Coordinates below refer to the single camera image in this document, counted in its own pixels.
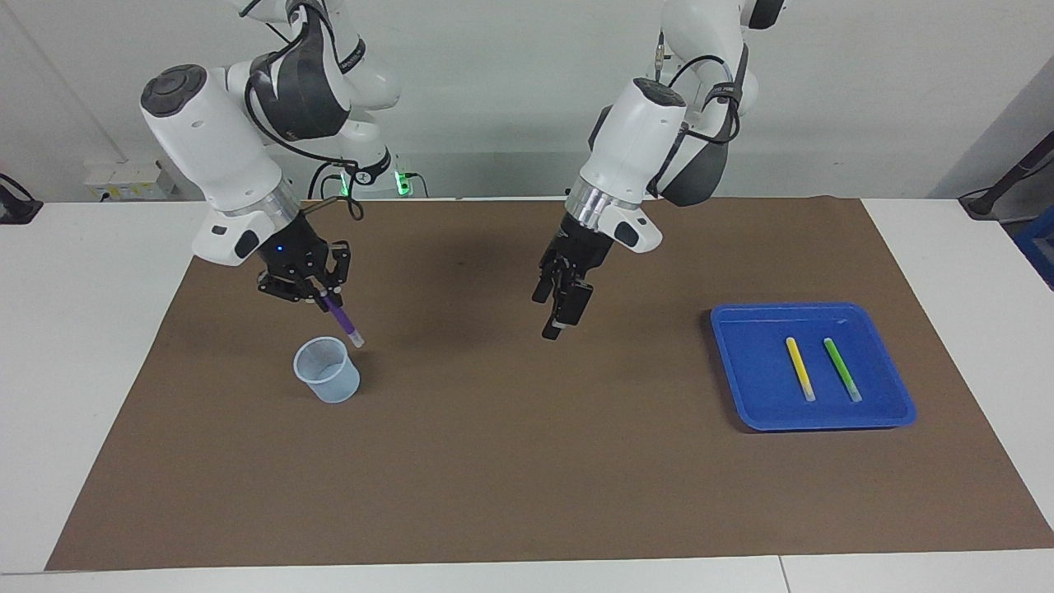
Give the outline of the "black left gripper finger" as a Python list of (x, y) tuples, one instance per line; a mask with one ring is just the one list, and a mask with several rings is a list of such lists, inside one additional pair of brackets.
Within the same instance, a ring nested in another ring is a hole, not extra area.
[(539, 280), (531, 296), (534, 303), (546, 304), (550, 301), (553, 307), (561, 303), (565, 263), (563, 255), (543, 255), (539, 262)]
[(549, 297), (553, 301), (549, 318), (541, 333), (542, 337), (546, 340), (557, 340), (566, 327), (579, 324), (585, 308), (590, 304), (592, 294), (594, 286), (585, 282), (583, 278), (553, 282), (542, 280), (541, 302), (546, 303)]

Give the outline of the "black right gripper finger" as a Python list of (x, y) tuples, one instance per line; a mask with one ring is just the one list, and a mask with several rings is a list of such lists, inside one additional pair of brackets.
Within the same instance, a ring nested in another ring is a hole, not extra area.
[(285, 301), (308, 301), (316, 307), (326, 307), (323, 292), (312, 281), (305, 280), (305, 278), (286, 280), (271, 273), (261, 273), (259, 275), (259, 291)]
[(317, 278), (328, 292), (339, 292), (347, 282), (352, 260), (352, 251), (346, 240), (327, 243), (323, 248), (323, 255), (317, 269)]

